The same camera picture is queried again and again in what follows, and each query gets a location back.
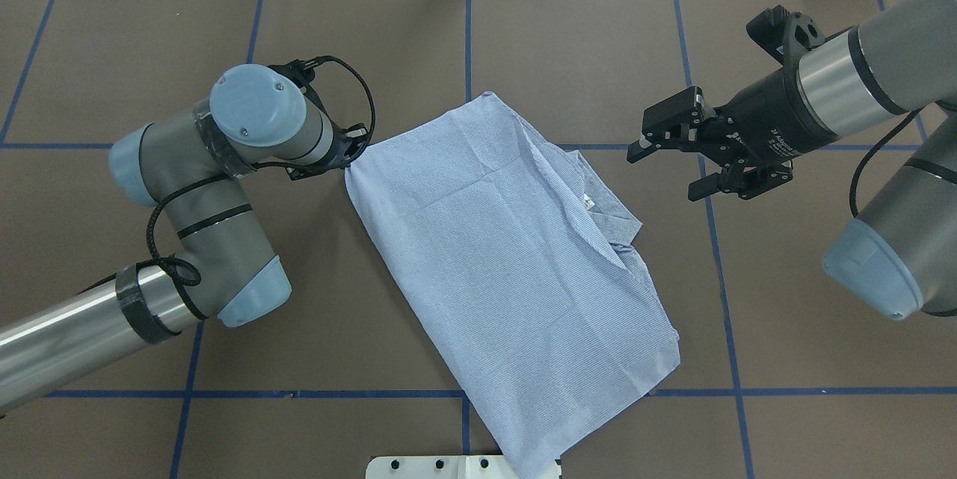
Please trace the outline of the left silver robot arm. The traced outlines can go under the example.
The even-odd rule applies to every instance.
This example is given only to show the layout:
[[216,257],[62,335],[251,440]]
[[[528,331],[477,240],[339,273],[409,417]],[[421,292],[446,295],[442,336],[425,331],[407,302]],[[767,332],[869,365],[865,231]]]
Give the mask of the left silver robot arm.
[[320,55],[230,67],[190,108],[117,140],[110,174],[150,210],[147,255],[2,329],[2,414],[206,320],[277,311],[292,285],[242,180],[347,170],[377,120],[359,71]]

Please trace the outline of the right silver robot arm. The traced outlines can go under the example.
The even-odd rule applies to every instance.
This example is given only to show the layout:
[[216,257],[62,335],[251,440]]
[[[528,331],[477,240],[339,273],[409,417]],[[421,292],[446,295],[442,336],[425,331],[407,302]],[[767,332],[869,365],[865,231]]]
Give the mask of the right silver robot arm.
[[[718,167],[692,182],[688,200],[752,200],[793,179],[793,162],[895,120],[858,162],[851,220],[822,257],[825,274],[893,321],[956,312],[956,0],[902,0],[827,35],[806,13],[780,5],[746,24],[777,70],[712,107],[697,85],[646,108],[627,149],[697,153]],[[866,204],[865,167],[903,129],[937,107],[946,118]]]

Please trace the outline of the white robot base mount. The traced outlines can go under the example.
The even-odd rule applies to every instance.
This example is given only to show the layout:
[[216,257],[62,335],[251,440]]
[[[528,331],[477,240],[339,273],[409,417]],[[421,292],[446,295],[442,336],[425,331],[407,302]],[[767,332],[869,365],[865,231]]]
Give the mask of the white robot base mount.
[[517,478],[502,455],[380,456],[366,478]]

